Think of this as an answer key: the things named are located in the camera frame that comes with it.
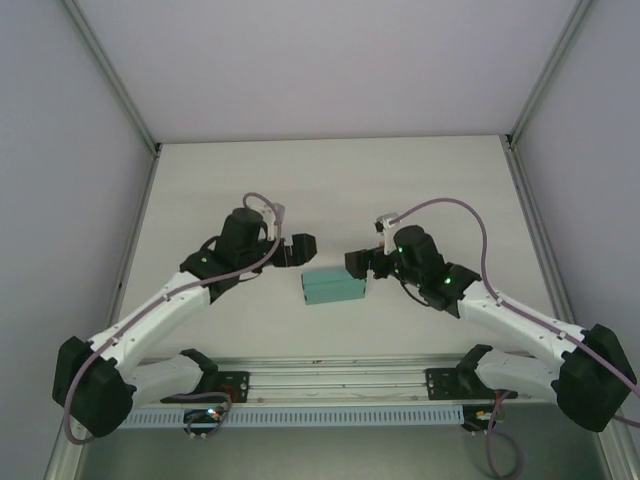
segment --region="metal frame edge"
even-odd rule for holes
[[[60,0],[60,3],[64,7],[71,22],[75,25],[81,40],[95,60],[105,80],[111,86],[120,106],[136,129],[138,136],[149,152],[154,157],[157,157],[159,144],[153,139],[153,135],[142,119],[142,115],[140,115],[135,103],[133,103],[133,100],[129,96],[120,75],[118,75],[118,72],[109,60],[82,8],[76,0]]]
[[[517,146],[506,135],[500,136],[507,165],[513,178],[522,212],[529,229],[538,263],[551,298],[554,311],[561,320],[575,323],[571,305],[558,271],[551,244],[544,229],[540,212],[535,202],[524,165]],[[635,448],[629,427],[612,421],[598,435],[603,461],[609,468],[612,480],[640,479],[640,456]]]
[[[506,135],[500,135],[500,143],[502,144],[502,149],[507,160],[507,166],[511,172],[513,185],[516,189],[518,200],[520,201],[520,207],[522,208],[527,228],[529,229],[529,236],[531,237],[533,248],[538,257],[538,264],[542,271],[542,277],[547,287],[553,310],[559,319],[565,322],[575,323],[567,293],[562,284],[562,278],[560,277],[560,272],[553,255],[551,243],[544,229],[542,217],[540,216],[540,211],[535,202],[531,185],[529,184],[520,157],[517,150],[512,148]]]
[[[140,201],[138,202],[135,221],[129,235],[127,236],[125,252],[118,269],[118,283],[114,288],[110,299],[107,325],[117,321],[117,317],[120,313],[123,298],[122,294],[126,288],[126,283],[129,278],[129,272],[133,262],[133,254],[135,252],[136,245],[138,244],[140,230],[142,229],[142,220],[144,219],[147,205],[149,203],[149,197],[151,196],[151,187],[153,186],[153,180],[155,178],[161,151],[162,145],[159,145],[157,156],[155,156],[155,160],[150,162],[149,165],[147,181],[140,196]],[[69,480],[75,478],[83,450],[83,446],[72,445],[67,441],[64,430],[62,429],[62,426],[60,426],[60,430],[58,431],[58,435],[51,452],[51,457],[49,458],[49,463],[45,471],[44,480]]]
[[[577,0],[573,10],[569,14],[567,23],[565,24],[558,40],[556,41],[551,54],[547,59],[536,83],[533,85],[531,93],[522,108],[513,129],[511,130],[511,138],[513,144],[516,144],[522,137],[533,115],[540,106],[549,86],[551,85],[556,74],[560,71],[560,67],[566,60],[575,44],[576,39],[589,14],[593,11],[593,7],[597,0]]]

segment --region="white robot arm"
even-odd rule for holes
[[[463,203],[435,199],[403,217],[441,201]],[[486,398],[482,395],[494,390],[519,392],[557,403],[577,424],[602,431],[630,389],[577,344],[596,352],[635,384],[636,377],[615,334],[601,325],[585,330],[567,324],[493,290],[476,272],[445,262],[432,237],[421,227],[399,228],[400,219],[397,214],[378,218],[376,230],[384,236],[385,246],[345,254],[349,273],[354,278],[366,278],[372,270],[374,278],[394,277],[403,286],[415,287],[423,300],[414,299],[420,303],[492,330],[531,355],[510,355],[477,345],[453,374],[447,374],[444,389],[450,394],[448,398]],[[481,228],[486,235],[484,224]],[[431,396],[433,382],[427,383]]]
[[[220,235],[189,255],[180,271],[128,317],[86,342],[72,337],[60,347],[53,398],[65,408],[65,420],[71,415],[94,437],[102,437],[133,408],[177,394],[217,391],[218,367],[196,350],[139,364],[154,345],[236,286],[242,273],[261,273],[267,263],[299,266],[315,256],[311,235],[293,235],[293,244],[285,245],[279,231],[284,207],[264,200],[266,205],[245,202],[235,209]]]

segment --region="floor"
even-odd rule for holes
[[[596,435],[555,407],[516,405],[500,426],[522,444],[520,480],[609,479]],[[495,442],[496,464],[514,450]],[[128,430],[90,444],[76,480],[449,480],[493,478],[484,436],[460,427],[228,429],[206,441],[179,430]]]

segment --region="green box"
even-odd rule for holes
[[[302,274],[302,290],[307,305],[364,298],[367,281],[352,278],[344,267],[311,270]]]

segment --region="cable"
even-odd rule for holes
[[[411,291],[407,288],[407,284],[405,282],[403,282],[399,278],[398,278],[398,281],[400,282],[400,286],[402,287],[402,289],[406,292],[407,295],[409,295],[409,298],[411,298],[411,300],[413,300],[414,302],[419,303],[423,307],[431,308],[431,305],[429,305],[427,302],[424,302],[424,301],[420,300],[413,293],[411,293]]]
[[[489,464],[489,468],[491,469],[491,473],[493,473],[493,475],[498,478],[499,480],[517,480],[518,478],[520,478],[520,476],[522,475],[522,473],[524,472],[524,468],[526,466],[526,456],[524,454],[524,449],[522,448],[522,445],[520,444],[520,442],[518,442],[518,440],[516,440],[515,437],[513,437],[512,435],[502,432],[502,431],[498,431],[495,429],[495,425],[496,425],[496,421],[497,421],[497,417],[500,414],[500,411],[502,410],[502,402],[511,394],[511,392],[505,392],[502,396],[500,396],[493,407],[493,412],[491,412],[491,417],[489,418],[489,426],[487,427],[486,430],[486,438],[485,438],[485,453],[487,455],[487,463]],[[477,431],[483,431],[484,429],[480,426],[478,426],[477,424],[470,422],[468,420],[465,420],[465,422],[467,425],[471,426],[472,428],[475,428]],[[511,472],[510,474],[507,475],[503,475],[500,472],[498,472],[498,469],[495,465],[495,462],[493,460],[493,451],[491,448],[491,440],[492,437],[498,435],[500,437],[505,438],[506,440],[508,440],[512,445],[513,448],[516,451],[516,467],[513,470],[513,472]]]
[[[176,400],[197,400],[197,399],[200,399],[200,398],[216,398],[216,397],[217,398],[223,398],[224,401],[229,404],[229,408],[225,409],[225,412],[220,417],[220,420],[218,420],[218,423],[216,425],[214,425],[214,427],[210,431],[208,431],[206,434],[204,434],[204,438],[209,438],[212,435],[215,435],[216,433],[218,433],[218,430],[220,430],[220,427],[222,427],[222,424],[229,417],[229,412],[231,412],[231,407],[233,406],[233,402],[231,401],[231,397],[228,394],[222,393],[222,392],[210,392],[210,393],[194,393],[194,394],[187,394],[187,395],[182,395],[182,394],[181,395],[173,395],[171,398],[174,398]],[[203,417],[208,417],[208,416],[209,416],[208,413],[199,413],[199,414],[191,415],[189,417],[189,420],[187,421],[187,425],[186,425],[187,434],[188,435],[192,434],[191,433],[191,425],[193,425],[193,422],[195,422],[198,418],[203,418]]]
[[[69,442],[71,442],[74,445],[85,445],[85,444],[89,443],[91,440],[93,440],[93,437],[86,438],[86,439],[80,439],[80,438],[77,438],[73,434],[73,431],[71,430],[71,403],[73,401],[73,396],[76,393],[76,390],[78,388],[78,384],[80,383],[80,380],[82,380],[82,377],[87,372],[89,367],[93,364],[93,362],[96,361],[96,359],[98,357],[100,357],[100,355],[102,355],[102,353],[104,353],[109,347],[114,345],[118,341],[118,339],[122,338],[122,336],[128,330],[130,330],[136,323],[138,323],[141,319],[143,319],[147,314],[149,314],[151,311],[153,311],[158,306],[162,305],[165,301],[170,301],[171,298],[174,297],[175,295],[178,295],[179,293],[182,293],[185,290],[189,290],[191,288],[204,287],[204,286],[210,285],[212,283],[220,282],[222,280],[228,280],[230,278],[239,277],[240,275],[243,275],[245,273],[249,273],[249,272],[251,272],[253,270],[256,270],[257,268],[260,268],[262,265],[267,263],[269,261],[269,259],[273,256],[273,254],[276,252],[276,250],[278,249],[278,247],[280,245],[280,240],[282,239],[282,220],[283,219],[280,216],[279,210],[276,209],[275,205],[271,202],[271,200],[267,199],[263,195],[261,195],[259,193],[256,193],[256,192],[249,192],[249,193],[245,194],[244,197],[242,198],[242,204],[246,208],[249,208],[249,206],[247,204],[247,199],[252,198],[252,197],[263,201],[271,209],[271,211],[274,213],[274,215],[276,217],[276,220],[275,220],[276,240],[275,240],[275,242],[273,242],[273,246],[271,247],[271,249],[267,252],[267,254],[264,257],[262,257],[260,260],[255,262],[253,265],[249,265],[248,267],[242,268],[242,269],[237,270],[235,272],[225,273],[223,275],[218,275],[216,277],[207,278],[205,280],[198,280],[196,282],[187,283],[185,285],[182,285],[180,287],[177,287],[177,288],[171,290],[170,292],[168,292],[166,294],[166,296],[161,296],[161,297],[156,298],[151,303],[149,303],[149,305],[147,305],[142,310],[140,310],[136,315],[134,315],[133,318],[131,318],[131,320],[129,320],[127,323],[125,323],[122,326],[122,328],[119,329],[113,335],[113,337],[111,337],[101,347],[99,347],[95,352],[93,352],[91,354],[91,356],[87,360],[85,360],[85,362],[80,366],[80,368],[76,372],[75,376],[73,377],[73,380],[71,381],[71,385],[69,386],[69,390],[67,392],[67,397],[65,398],[64,415],[63,415],[63,418],[62,418],[62,425],[63,425],[64,433],[65,433],[67,439],[69,440]]]
[[[480,226],[480,231],[482,232],[482,253],[480,255],[480,272],[482,275],[482,282],[484,283],[485,287],[487,288],[487,291],[493,297],[494,300],[501,300],[500,296],[498,295],[498,292],[496,292],[496,290],[493,288],[493,286],[489,282],[489,276],[487,275],[487,249],[489,244],[489,239],[487,236],[487,227],[485,226],[484,221],[482,220],[478,212],[471,205],[469,205],[466,202],[463,202],[462,200],[458,200],[457,198],[448,198],[448,197],[434,198],[431,200],[427,200],[426,202],[423,202],[419,205],[416,205],[413,208],[410,208],[409,210],[404,212],[402,215],[391,220],[389,223],[390,224],[398,223],[400,220],[407,218],[409,215],[417,212],[418,210],[431,205],[438,204],[438,203],[453,203],[455,205],[459,205],[465,208],[469,213],[471,213],[471,215],[473,215],[473,217],[476,219],[476,222],[478,222],[478,225]],[[631,380],[629,380],[620,370],[614,367],[600,354],[596,353],[591,347],[589,347],[588,345],[585,345],[580,340],[575,338],[573,335],[563,332],[558,327],[545,322],[544,320],[536,317],[535,315],[525,312],[524,310],[516,307],[515,305],[509,303],[508,301],[504,299],[502,299],[501,301],[502,301],[502,305],[507,309],[511,310],[512,312],[520,315],[523,318],[526,318],[527,320],[530,320],[536,325],[546,328],[547,330],[554,333],[555,335],[563,336],[567,341],[569,341],[570,343],[572,343],[573,345],[581,349],[583,352],[585,352],[587,355],[593,358],[596,362],[598,362],[600,365],[606,368],[609,372],[611,372],[616,378],[618,378],[618,380],[624,383],[624,385],[628,387],[629,390],[631,390],[636,397],[640,398],[640,387],[634,384]],[[627,420],[623,417],[617,417],[617,416],[614,418],[618,421],[624,420],[624,423],[626,425],[640,428],[640,422]]]
[[[496,399],[493,402],[493,408],[497,408],[498,405],[498,400],[500,400],[500,391],[496,390]],[[505,413],[505,411],[503,409],[499,409],[498,410],[498,415],[500,415],[500,417],[496,417],[496,421],[500,422],[500,421],[504,421],[507,418],[507,414]]]
[[[640,428],[640,422],[636,422],[635,420],[629,420],[627,418],[624,418],[620,415],[614,415],[613,418],[615,420],[617,420],[620,423],[624,423],[625,425],[629,425],[630,427],[633,428]]]
[[[238,389],[232,385],[227,385],[226,383],[223,383],[222,385],[220,385],[220,388],[222,390],[224,390],[225,393],[227,393],[230,397],[231,397],[231,401],[232,402],[237,402],[238,401]]]

